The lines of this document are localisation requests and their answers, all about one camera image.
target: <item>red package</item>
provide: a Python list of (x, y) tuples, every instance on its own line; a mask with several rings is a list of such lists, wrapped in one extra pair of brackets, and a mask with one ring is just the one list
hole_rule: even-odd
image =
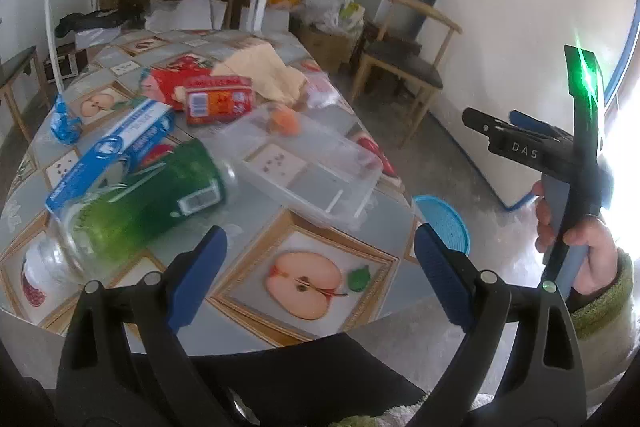
[(210, 58), (193, 53), (177, 57), (164, 68), (145, 68), (140, 77), (140, 92), (147, 98), (184, 109), (184, 84), (193, 76), (209, 74), (213, 68)]
[(245, 76), (195, 76), (184, 89), (189, 125), (235, 120), (255, 106), (254, 88)]

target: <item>green leaf illustration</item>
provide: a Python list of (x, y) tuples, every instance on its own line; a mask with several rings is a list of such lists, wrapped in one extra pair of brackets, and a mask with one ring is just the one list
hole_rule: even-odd
[(371, 274), (369, 272), (369, 265), (365, 265), (362, 268), (356, 268), (351, 270), (347, 275), (347, 285), (352, 292), (360, 293), (367, 287), (371, 280)]

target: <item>bottle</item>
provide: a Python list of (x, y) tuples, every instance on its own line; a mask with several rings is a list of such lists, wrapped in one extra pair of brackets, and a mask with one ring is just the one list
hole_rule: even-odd
[(182, 143), (51, 219), (44, 240), (27, 251), (25, 277), (35, 288), (47, 278), (106, 283), (150, 241), (192, 214), (226, 204), (236, 190), (228, 162), (213, 161), (199, 140)]

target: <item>apple half illustration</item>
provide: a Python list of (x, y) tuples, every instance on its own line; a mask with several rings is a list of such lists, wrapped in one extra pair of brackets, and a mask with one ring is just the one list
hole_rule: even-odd
[(22, 292), (24, 293), (24, 297), (27, 299), (29, 304), (34, 308), (38, 308), (39, 306), (42, 306), (44, 304), (44, 301), (47, 298), (47, 294), (44, 293), (44, 291), (31, 285), (26, 275), (24, 274), (24, 264), (25, 261), (22, 261), (22, 267), (20, 268), (20, 283), (22, 285)]
[(265, 280), (269, 295), (299, 319), (314, 321), (324, 317), (342, 284), (342, 274), (325, 256), (293, 251), (276, 257)]

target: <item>chair seat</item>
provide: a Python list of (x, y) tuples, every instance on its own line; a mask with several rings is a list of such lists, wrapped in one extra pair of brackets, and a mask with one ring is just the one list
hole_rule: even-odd
[(24, 69), (29, 63), (31, 54), (33, 54), (35, 49), (36, 46), (32, 46), (31, 48), (23, 50), (0, 66), (0, 68), (2, 68), (2, 71), (0, 71), (0, 87), (4, 87), (4, 84), (6, 84), (9, 79), (13, 78), (18, 71)]
[(404, 46), (395, 46), (391, 42), (375, 41), (369, 45), (364, 53), (398, 68), (403, 73), (415, 76), (430, 86), (442, 89), (442, 79), (438, 70), (426, 60), (407, 54)]

